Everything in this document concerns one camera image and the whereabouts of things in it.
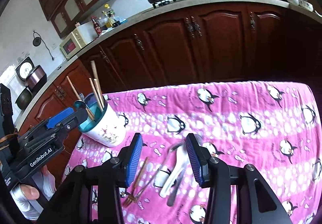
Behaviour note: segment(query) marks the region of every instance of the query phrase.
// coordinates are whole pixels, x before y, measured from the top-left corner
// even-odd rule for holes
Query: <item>chopstick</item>
[[[100,86],[100,83],[99,83],[99,75],[97,74],[97,69],[96,69],[96,64],[95,64],[95,61],[91,61],[91,66],[92,66],[92,70],[93,70],[93,74],[94,74],[94,83],[95,83],[95,80],[97,80],[97,86],[96,86],[96,90],[97,90],[97,94],[99,96],[99,100],[102,104],[102,106],[104,107],[105,106],[105,101],[104,101],[104,97],[103,97],[103,94],[102,94],[102,88]]]
[[[99,96],[98,96],[98,94],[97,94],[97,92],[96,92],[96,89],[95,89],[95,86],[94,86],[94,84],[93,84],[93,80],[92,80],[92,78],[90,78],[90,83],[91,83],[91,87],[92,87],[92,90],[93,90],[94,96],[95,96],[96,101],[97,101],[97,105],[98,105],[99,109],[100,109],[101,111],[103,111],[103,107],[102,107],[102,104],[100,103]]]
[[[70,78],[69,78],[68,76],[67,76],[67,80],[68,80],[68,82],[69,82],[69,84],[70,84],[71,88],[73,89],[73,92],[75,93],[75,95],[76,95],[77,99],[82,100],[82,99],[80,98],[80,96],[78,95],[78,92],[76,91],[76,89],[75,89],[74,85],[71,83],[71,80],[70,80]],[[88,117],[90,117],[90,119],[93,121],[93,120],[95,119],[95,116],[94,116],[94,114],[92,113],[92,111],[91,111],[89,108],[86,108],[86,111],[87,111],[87,113],[88,113]]]

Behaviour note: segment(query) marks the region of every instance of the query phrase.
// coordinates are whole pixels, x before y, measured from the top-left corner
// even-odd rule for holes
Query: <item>blue gripper pad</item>
[[[186,148],[191,163],[191,168],[194,173],[194,178],[196,182],[199,183],[201,187],[204,184],[204,178],[202,176],[202,159],[204,159],[201,154],[200,146],[194,136],[194,134],[189,133],[186,137]]]
[[[131,185],[134,181],[137,165],[139,164],[141,151],[142,151],[143,139],[140,133],[136,133],[133,137],[133,140],[128,148],[128,152],[131,152],[131,158],[127,164],[127,172],[125,184],[127,187]]]
[[[68,107],[64,109],[62,112],[59,112],[54,117],[51,117],[46,124],[47,129],[53,129],[59,122],[61,122],[63,119],[67,118],[70,114],[74,112],[73,108]]]

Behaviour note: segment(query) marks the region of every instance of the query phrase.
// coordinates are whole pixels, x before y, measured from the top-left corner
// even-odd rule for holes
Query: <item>kitchen counter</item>
[[[280,0],[183,0],[180,2],[176,2],[176,3],[171,3],[165,6],[162,6],[160,8],[150,8],[147,9],[143,12],[140,12],[134,16],[131,16],[130,18],[128,18],[128,22],[126,22],[125,24],[120,25],[119,27],[111,30],[110,32],[105,33],[104,35],[100,36],[99,38],[97,38],[95,41],[93,41],[92,43],[90,43],[89,45],[87,45],[86,47],[84,47],[81,51],[79,51],[75,56],[73,56],[68,62],[65,62],[62,64],[61,68],[59,70],[54,70],[54,72],[51,73],[50,76],[48,76],[47,82],[46,84],[40,89],[40,91],[36,94],[36,96],[33,98],[33,100],[31,101],[31,103],[28,105],[28,107],[26,108],[26,110],[19,115],[19,117],[17,118],[15,125],[16,128],[19,130],[22,123],[24,122],[25,118],[27,117],[27,115],[29,114],[29,112],[31,111],[31,109],[33,108],[34,104],[38,101],[38,99],[41,97],[41,95],[45,92],[45,90],[53,83],[53,81],[70,65],[72,64],[78,57],[80,57],[82,54],[86,53],[87,51],[89,51],[91,48],[93,48],[94,46],[96,46],[97,44],[99,44],[100,42],[102,42],[103,40],[107,39],[108,37],[116,34],[117,32],[120,32],[134,24],[137,24],[143,20],[152,18],[154,16],[158,16],[160,14],[169,12],[169,11],[173,11],[173,10],[177,10],[177,9],[181,9],[181,8],[185,8],[185,7],[190,7],[190,6],[194,6],[194,5],[200,5],[200,4],[207,4],[207,3],[223,3],[223,2],[248,2],[248,3],[266,3],[266,4],[271,4],[271,5],[276,5],[276,6],[280,6],[280,7],[284,7],[284,8],[289,8],[292,9],[294,11],[297,11],[299,13],[302,13],[306,16],[309,16],[310,18],[316,20],[317,22],[322,24],[322,18],[320,16],[318,16],[316,13],[314,12],[310,12],[304,8],[301,8],[299,6],[284,2],[284,1],[280,1]]]

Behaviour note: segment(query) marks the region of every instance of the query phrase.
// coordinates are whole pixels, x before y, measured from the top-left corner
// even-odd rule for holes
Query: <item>electrical cord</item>
[[[46,43],[44,42],[44,40],[41,38],[40,34],[39,34],[39,33],[37,33],[37,32],[35,32],[35,31],[33,31],[33,38],[35,39],[35,33],[39,36],[40,40],[44,43],[45,47],[46,47],[46,48],[47,48],[47,50],[49,51],[50,56],[52,57],[52,60],[54,60],[55,58],[52,56],[52,54],[51,54],[51,52],[50,52],[49,48],[47,47],[47,45],[46,45]]]

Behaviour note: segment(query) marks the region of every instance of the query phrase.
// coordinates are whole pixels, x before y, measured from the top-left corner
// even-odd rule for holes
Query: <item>wooden fork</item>
[[[134,191],[135,189],[137,188],[137,186],[139,185],[139,181],[144,173],[144,170],[148,164],[148,160],[149,160],[149,157],[146,157],[145,160],[144,160],[144,163],[143,163],[143,166],[138,174],[138,176],[136,177],[136,180],[134,182],[134,185],[133,185],[133,190],[132,190],[132,193],[128,195],[128,197],[126,198],[126,200],[123,202],[123,207],[128,207],[132,202],[136,202],[136,199],[135,199],[135,196],[134,196]]]

